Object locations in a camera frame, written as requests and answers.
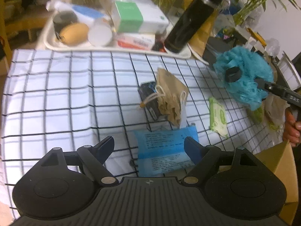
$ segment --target yellow potato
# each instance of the yellow potato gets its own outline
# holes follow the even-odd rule
[[[88,39],[89,27],[83,23],[67,25],[60,32],[60,41],[68,46],[76,46]]]

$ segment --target black tube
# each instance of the black tube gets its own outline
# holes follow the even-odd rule
[[[179,53],[222,0],[193,0],[167,36],[164,46]]]

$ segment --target blue bath sponge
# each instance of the blue bath sponge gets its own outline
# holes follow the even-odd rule
[[[240,79],[236,82],[226,82],[226,70],[235,66],[239,67],[242,72]],[[230,95],[236,101],[249,105],[252,111],[260,107],[262,99],[268,95],[265,90],[257,88],[254,79],[260,77],[269,82],[274,80],[273,70],[268,63],[257,53],[250,52],[241,46],[219,55],[213,67]]]

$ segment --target blue instruction packet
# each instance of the blue instruction packet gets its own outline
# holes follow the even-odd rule
[[[135,136],[139,176],[156,176],[194,165],[184,151],[184,140],[192,137],[199,141],[195,126],[167,131],[135,131]]]

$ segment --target cardboard box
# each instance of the cardboard box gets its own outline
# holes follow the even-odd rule
[[[287,198],[279,217],[291,225],[299,203],[299,192],[296,165],[289,142],[282,142],[255,156],[284,184]]]
[[[0,226],[8,226],[13,222],[11,209],[0,201]]]
[[[117,32],[162,34],[169,25],[159,7],[144,3],[115,1],[111,17]]]
[[[154,34],[117,33],[117,45],[122,48],[133,48],[150,51],[155,44]]]

